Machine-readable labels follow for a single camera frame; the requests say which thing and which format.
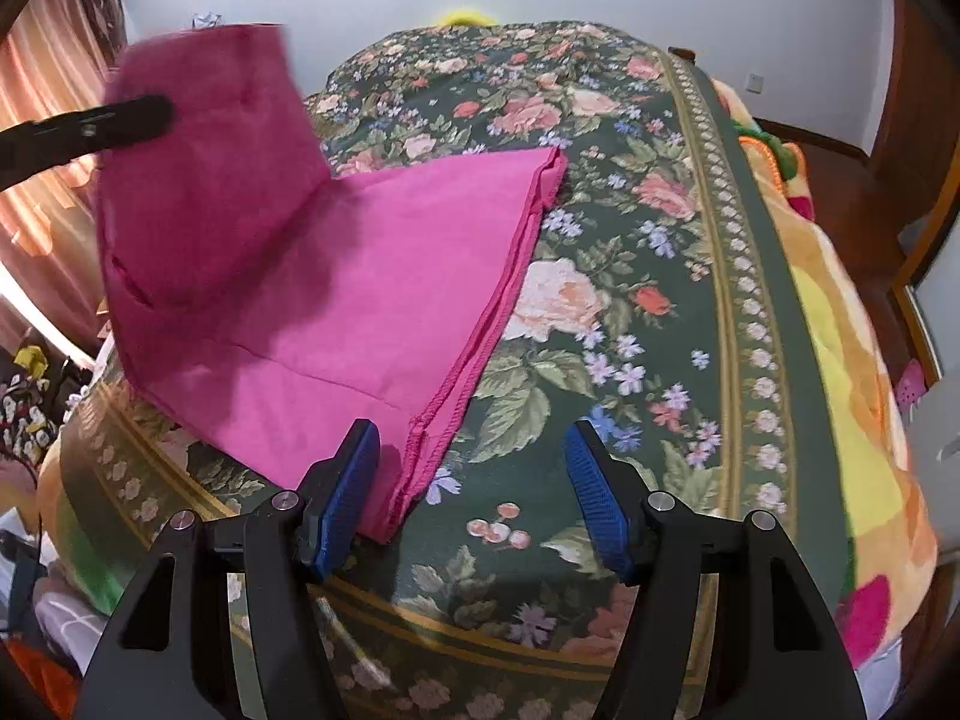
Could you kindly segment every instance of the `sheer curtain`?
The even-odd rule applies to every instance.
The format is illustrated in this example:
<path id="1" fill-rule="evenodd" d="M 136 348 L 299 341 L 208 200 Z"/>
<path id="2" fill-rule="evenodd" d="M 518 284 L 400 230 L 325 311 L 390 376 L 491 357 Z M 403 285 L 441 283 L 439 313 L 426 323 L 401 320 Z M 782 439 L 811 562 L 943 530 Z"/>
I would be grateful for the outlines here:
<path id="1" fill-rule="evenodd" d="M 102 4 L 30 0 L 0 45 L 0 128 L 100 104 L 110 39 L 122 34 L 122 21 L 118 27 Z M 88 197 L 93 170 L 94 158 L 85 156 L 0 194 L 0 262 L 35 307 L 88 352 L 103 324 Z"/>

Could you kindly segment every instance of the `electrical outlet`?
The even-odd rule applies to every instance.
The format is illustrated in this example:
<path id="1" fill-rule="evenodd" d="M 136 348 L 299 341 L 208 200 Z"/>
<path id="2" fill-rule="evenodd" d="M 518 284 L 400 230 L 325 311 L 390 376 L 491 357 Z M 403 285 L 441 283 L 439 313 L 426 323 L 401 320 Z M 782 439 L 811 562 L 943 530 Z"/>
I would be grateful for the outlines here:
<path id="1" fill-rule="evenodd" d="M 758 76 L 756 73 L 747 73 L 747 91 L 755 95 L 760 94 L 763 91 L 763 76 Z"/>

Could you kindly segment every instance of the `baseboard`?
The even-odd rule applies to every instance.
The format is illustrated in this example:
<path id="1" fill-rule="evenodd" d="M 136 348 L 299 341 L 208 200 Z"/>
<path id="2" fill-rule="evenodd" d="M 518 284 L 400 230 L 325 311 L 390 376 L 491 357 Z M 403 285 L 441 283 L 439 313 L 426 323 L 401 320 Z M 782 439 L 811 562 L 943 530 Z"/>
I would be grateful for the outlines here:
<path id="1" fill-rule="evenodd" d="M 794 127 L 792 124 L 781 124 L 780 122 L 770 122 L 768 119 L 757 119 L 757 124 L 771 135 L 776 135 L 781 141 L 794 141 L 796 143 L 809 143 L 810 146 L 819 146 L 827 151 L 836 151 L 843 156 L 856 159 L 861 165 L 867 165 L 870 157 L 860 146 L 852 146 L 850 143 L 838 141 L 836 138 L 829 138 L 821 135 L 819 132 L 811 132 L 803 127 Z"/>

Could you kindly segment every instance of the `pink cloth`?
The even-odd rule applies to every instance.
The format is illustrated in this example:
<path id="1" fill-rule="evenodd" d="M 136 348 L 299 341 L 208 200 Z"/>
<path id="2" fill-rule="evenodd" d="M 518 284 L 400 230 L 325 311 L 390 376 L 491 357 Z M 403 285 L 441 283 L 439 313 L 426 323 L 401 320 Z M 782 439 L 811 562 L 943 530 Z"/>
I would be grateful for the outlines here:
<path id="1" fill-rule="evenodd" d="M 361 532 L 429 485 L 512 311 L 554 148 L 332 178 L 278 28 L 136 44 L 109 101 L 168 95 L 165 136 L 104 154 L 110 319 L 138 394 L 279 485 L 354 418 L 383 452 Z"/>

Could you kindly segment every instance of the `floral bedspread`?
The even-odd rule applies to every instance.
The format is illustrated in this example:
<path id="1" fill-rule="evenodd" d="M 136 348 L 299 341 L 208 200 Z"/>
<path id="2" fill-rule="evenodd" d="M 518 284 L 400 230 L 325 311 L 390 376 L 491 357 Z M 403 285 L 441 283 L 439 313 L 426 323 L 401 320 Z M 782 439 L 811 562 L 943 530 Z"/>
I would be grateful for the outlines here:
<path id="1" fill-rule="evenodd" d="M 598 562 L 566 477 L 563 431 L 578 418 L 699 512 L 775 512 L 839 608 L 853 548 L 817 358 L 770 214 L 698 69 L 590 23 L 418 29 L 344 63 L 307 109 L 339 175 L 545 145 L 569 159 L 424 500 L 388 547 L 359 539 L 318 592 L 352 716 L 590 717 L 635 591 Z M 109 610 L 173 512 L 223 517 L 274 490 L 139 400 L 114 360 L 62 431 L 40 495 L 73 581 Z M 686 714 L 706 678 L 715 589 L 704 582 Z M 229 593 L 258 717 L 242 577 Z"/>

